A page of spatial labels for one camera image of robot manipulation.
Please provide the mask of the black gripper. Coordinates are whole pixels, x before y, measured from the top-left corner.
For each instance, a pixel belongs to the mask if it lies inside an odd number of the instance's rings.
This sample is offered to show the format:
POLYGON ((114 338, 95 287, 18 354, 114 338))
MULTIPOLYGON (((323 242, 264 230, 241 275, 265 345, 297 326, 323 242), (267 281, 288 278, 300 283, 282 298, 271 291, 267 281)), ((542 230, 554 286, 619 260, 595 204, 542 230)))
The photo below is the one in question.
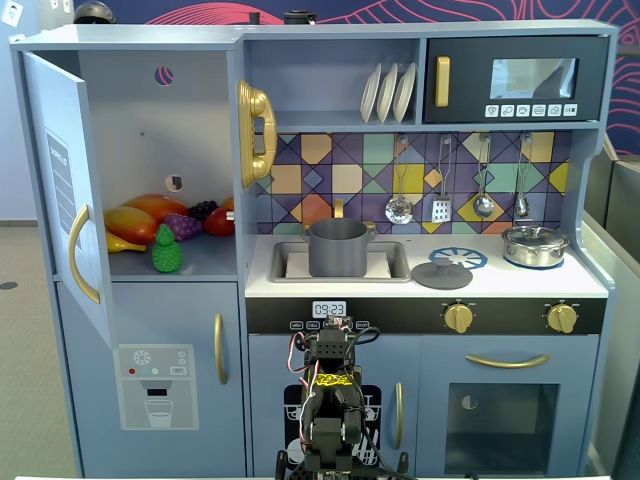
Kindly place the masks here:
MULTIPOLYGON (((357 344, 372 343, 379 336, 377 327, 367 327, 357 334, 357 344)), ((354 338, 350 316, 329 316, 321 329, 312 335, 312 363, 318 365, 320 373, 340 373, 345 361, 354 359, 354 355, 347 352, 354 338)))

